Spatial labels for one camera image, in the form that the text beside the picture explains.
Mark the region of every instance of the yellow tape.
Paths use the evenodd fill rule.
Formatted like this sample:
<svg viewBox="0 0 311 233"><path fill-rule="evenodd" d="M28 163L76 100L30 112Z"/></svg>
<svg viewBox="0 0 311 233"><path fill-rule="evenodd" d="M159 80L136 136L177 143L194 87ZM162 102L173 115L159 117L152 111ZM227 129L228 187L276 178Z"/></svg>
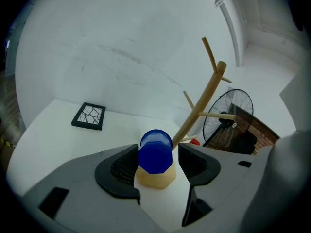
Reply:
<svg viewBox="0 0 311 233"><path fill-rule="evenodd" d="M4 143L4 144L6 144L7 146L12 147L12 148L15 148L15 147L16 147L15 145L9 143L8 141L5 141L3 138L0 138L0 142Z"/></svg>

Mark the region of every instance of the white wall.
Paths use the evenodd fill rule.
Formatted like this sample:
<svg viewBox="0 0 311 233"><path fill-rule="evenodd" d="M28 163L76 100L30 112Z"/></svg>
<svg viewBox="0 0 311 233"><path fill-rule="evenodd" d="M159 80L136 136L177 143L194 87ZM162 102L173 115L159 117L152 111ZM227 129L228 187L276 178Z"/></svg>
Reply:
<svg viewBox="0 0 311 233"><path fill-rule="evenodd" d="M299 65L276 52L250 45L244 55L245 74L239 87L251 97L254 116L280 137L295 131L293 119L280 97Z"/></svg>
<svg viewBox="0 0 311 233"><path fill-rule="evenodd" d="M298 131L311 129L310 61L311 56L309 55L309 59L280 93Z"/></svg>
<svg viewBox="0 0 311 233"><path fill-rule="evenodd" d="M39 0L17 51L17 98L26 127L54 98L181 125L190 112L182 91L196 102L212 74L202 37L216 61L228 64L226 77L241 78L214 2ZM214 98L227 87L223 83Z"/></svg>
<svg viewBox="0 0 311 233"><path fill-rule="evenodd" d="M288 0L238 0L250 45L258 45L304 63L310 48L306 29L293 22Z"/></svg>
<svg viewBox="0 0 311 233"><path fill-rule="evenodd" d="M231 33L231 41L235 50L236 66L242 66L243 55L247 44L247 33L238 0L222 0L217 8L221 10Z"/></svg>

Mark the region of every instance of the brick wall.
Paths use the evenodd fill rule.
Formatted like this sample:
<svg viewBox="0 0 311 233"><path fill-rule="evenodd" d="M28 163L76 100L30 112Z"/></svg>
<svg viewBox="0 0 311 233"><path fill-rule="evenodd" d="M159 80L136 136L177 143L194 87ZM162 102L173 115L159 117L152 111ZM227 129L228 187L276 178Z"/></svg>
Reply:
<svg viewBox="0 0 311 233"><path fill-rule="evenodd" d="M232 127L229 127L225 130L220 129L206 147L223 151L230 151L230 142L232 142L232 140L239 134L245 132L247 127L248 131L257 138L255 150L252 155L256 155L258 150L262 147L274 145L274 143L279 139L277 134L275 134L257 118L253 117L252 121L250 122L250 117L248 116L249 114L247 112L242 112L240 109L239 111L235 111L235 114L237 115L235 120L237 127L235 129L232 129Z"/></svg>
<svg viewBox="0 0 311 233"><path fill-rule="evenodd" d="M257 154L257 151L266 146L272 146L279 139L278 135L270 130L265 124L259 121L257 118L253 118L248 131L252 133L257 138L257 143L255 144L255 151L252 153Z"/></svg>

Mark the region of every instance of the black picture frame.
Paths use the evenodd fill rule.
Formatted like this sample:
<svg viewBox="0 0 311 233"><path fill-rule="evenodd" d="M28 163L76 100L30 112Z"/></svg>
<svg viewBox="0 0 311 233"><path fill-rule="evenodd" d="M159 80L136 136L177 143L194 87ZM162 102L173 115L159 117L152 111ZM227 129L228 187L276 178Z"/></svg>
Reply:
<svg viewBox="0 0 311 233"><path fill-rule="evenodd" d="M79 116L82 114L82 112L84 111L86 106L91 106L91 107L95 107L95 108L100 108L102 109L102 113L99 119L98 124L93 124L93 123L88 123L88 122L80 122L78 121ZM75 127L80 127L80 128L85 128L85 129L90 129L90 130L102 130L102 126L103 126L103 119L104 119L104 114L105 114L105 110L106 107L104 106L100 106L100 105L96 105L96 104L92 104L92 103L84 103L81 108L79 109L79 111L77 112L77 114L74 116L71 125L75 126Z"/></svg>

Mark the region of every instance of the wooden stand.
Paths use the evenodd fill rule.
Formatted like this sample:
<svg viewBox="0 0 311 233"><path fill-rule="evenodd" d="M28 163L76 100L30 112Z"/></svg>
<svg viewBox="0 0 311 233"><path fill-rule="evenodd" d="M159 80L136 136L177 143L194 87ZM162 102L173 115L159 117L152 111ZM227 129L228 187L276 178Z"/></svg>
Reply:
<svg viewBox="0 0 311 233"><path fill-rule="evenodd" d="M202 41L207 50L214 72L196 105L193 105L187 92L184 91L184 95L192 111L190 115L188 116L188 118L186 119L186 121L184 122L184 124L179 129L179 131L174 136L172 150L174 150L174 148L178 145L178 143L197 137L195 135L195 136L184 138L200 116L217 117L217 118L224 118L224 119L229 119L229 120L235 119L234 115L203 112L208 102L214 95L214 92L217 89L217 86L220 80L223 80L229 83L231 83L232 81L223 77L227 64L225 62L219 61L218 64L216 65L212 50L210 49L207 39L204 37L202 38ZM142 184L143 186L153 187L156 189L165 189L176 178L175 162L173 161L173 164L162 174L149 174L139 166L136 171L136 177L139 180L140 184Z"/></svg>
<svg viewBox="0 0 311 233"><path fill-rule="evenodd" d="M198 102L195 106L193 105L193 103L192 103L190 97L188 96L187 92L184 91L184 94L186 96L186 99L187 99L192 111L191 111L190 115L188 116L188 118L186 119L186 121L184 122L184 124L179 129L179 131L174 136L174 138L173 138L173 149L172 150L174 150L176 148L176 146L178 145L178 143L180 143L183 140L183 138L188 133L188 131L191 129L191 127L195 124L195 122L197 121L199 116L217 117L217 118L224 118L225 117L225 119L230 119L230 120L235 119L234 115L225 115L224 116L223 114L204 113L203 112L204 109L206 108L208 102L210 101L210 99L214 95L214 92L217 89L217 86L218 86L220 80L224 80L224 81L229 82L229 83L231 83L232 81L223 77L223 74L225 72L227 64L225 62L219 61L216 65L212 50L210 49L210 46L208 44L206 37L202 38L202 41L203 41L203 44L207 50L207 53L208 53L209 59L211 61L214 72L213 72L212 77L210 78L205 90L203 91L200 99L198 100Z"/></svg>
<svg viewBox="0 0 311 233"><path fill-rule="evenodd" d="M139 166L136 171L136 177L143 186L165 189L176 179L175 161L164 173L159 174L149 174Z"/></svg>

